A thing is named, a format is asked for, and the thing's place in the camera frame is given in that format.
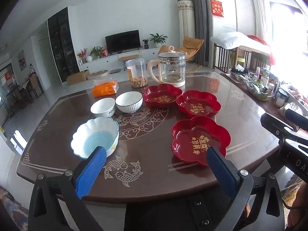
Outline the person right hand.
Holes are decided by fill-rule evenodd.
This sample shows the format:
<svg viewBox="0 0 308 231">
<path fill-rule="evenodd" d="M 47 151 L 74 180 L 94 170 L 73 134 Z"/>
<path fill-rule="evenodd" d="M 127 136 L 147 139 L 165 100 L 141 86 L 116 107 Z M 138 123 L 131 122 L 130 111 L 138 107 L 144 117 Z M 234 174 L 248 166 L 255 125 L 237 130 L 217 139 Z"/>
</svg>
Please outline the person right hand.
<svg viewBox="0 0 308 231">
<path fill-rule="evenodd" d="M 307 184 L 305 182 L 296 193 L 287 223 L 285 230 L 307 230 Z"/>
</svg>

